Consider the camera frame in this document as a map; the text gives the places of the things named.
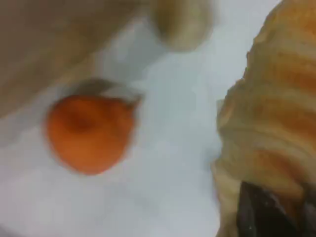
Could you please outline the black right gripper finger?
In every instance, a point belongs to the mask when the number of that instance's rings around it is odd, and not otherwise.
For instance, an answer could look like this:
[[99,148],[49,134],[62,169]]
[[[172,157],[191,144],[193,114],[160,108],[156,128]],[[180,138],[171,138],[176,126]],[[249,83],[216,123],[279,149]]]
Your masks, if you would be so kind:
[[240,237],[301,235],[276,195],[248,182],[242,182],[240,187],[236,224]]
[[316,236],[316,200],[311,197],[305,201],[305,236]]

